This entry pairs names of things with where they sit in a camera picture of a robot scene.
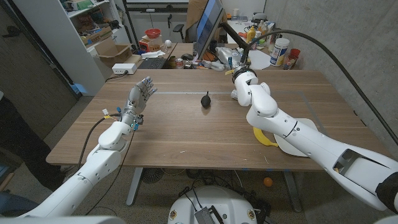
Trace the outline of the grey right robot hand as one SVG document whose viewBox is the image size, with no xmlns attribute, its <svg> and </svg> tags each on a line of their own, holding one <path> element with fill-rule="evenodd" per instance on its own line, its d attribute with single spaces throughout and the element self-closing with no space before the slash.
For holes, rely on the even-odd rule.
<svg viewBox="0 0 398 224">
<path fill-rule="evenodd" d="M 206 50 L 202 55 L 201 64 L 217 72 L 224 70 L 248 70 L 249 67 L 241 63 L 242 55 L 237 49 L 216 47 L 214 52 Z"/>
</svg>

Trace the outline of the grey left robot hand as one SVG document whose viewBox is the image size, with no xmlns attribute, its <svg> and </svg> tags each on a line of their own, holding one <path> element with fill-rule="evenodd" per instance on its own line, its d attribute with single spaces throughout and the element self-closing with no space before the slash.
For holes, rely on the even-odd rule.
<svg viewBox="0 0 398 224">
<path fill-rule="evenodd" d="M 119 119 L 120 122 L 126 123 L 134 128 L 143 123 L 142 112 L 150 96 L 157 91 L 157 88 L 154 88 L 152 82 L 153 79 L 151 77 L 146 77 L 131 88 L 125 108 Z"/>
</svg>

